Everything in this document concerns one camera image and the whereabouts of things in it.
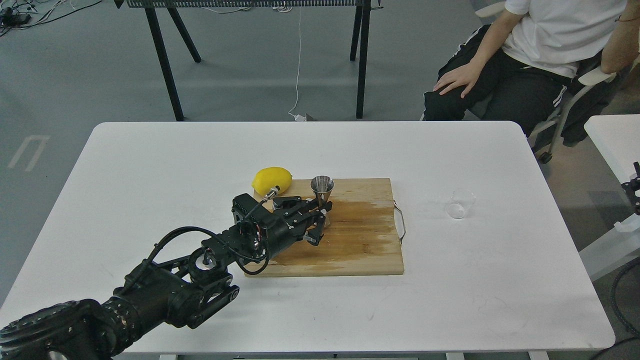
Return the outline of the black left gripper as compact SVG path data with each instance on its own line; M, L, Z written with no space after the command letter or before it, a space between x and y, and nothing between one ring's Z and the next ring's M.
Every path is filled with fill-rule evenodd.
M320 204L316 199L301 196L281 196L272 199L272 209L250 194L236 196L231 203L238 234L250 239L255 248L250 258L266 256L272 259L299 241L318 246L329 220L332 201Z

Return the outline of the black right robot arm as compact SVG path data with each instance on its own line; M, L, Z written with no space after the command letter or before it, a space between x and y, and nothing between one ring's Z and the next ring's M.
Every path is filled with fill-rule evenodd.
M634 173L629 180L621 183L621 188L625 193L628 202L634 210L634 214L640 215L640 196L637 192L640 190L640 164L638 161L633 163Z

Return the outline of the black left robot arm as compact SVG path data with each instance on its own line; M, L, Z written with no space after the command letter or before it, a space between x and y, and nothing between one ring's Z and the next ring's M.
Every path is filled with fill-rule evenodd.
M322 240L333 203L277 191L236 196L235 223L221 234L170 231L105 303L66 301L12 321L1 330L2 359L110 360L163 323L194 330L238 296L230 264L256 276L293 244Z

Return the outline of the person's right hand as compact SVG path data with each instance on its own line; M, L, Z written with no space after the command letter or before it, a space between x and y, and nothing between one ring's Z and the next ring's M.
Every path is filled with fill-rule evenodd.
M437 80L432 91L443 96L462 88L460 98L464 99L477 84L483 68L483 64L470 62L448 71Z

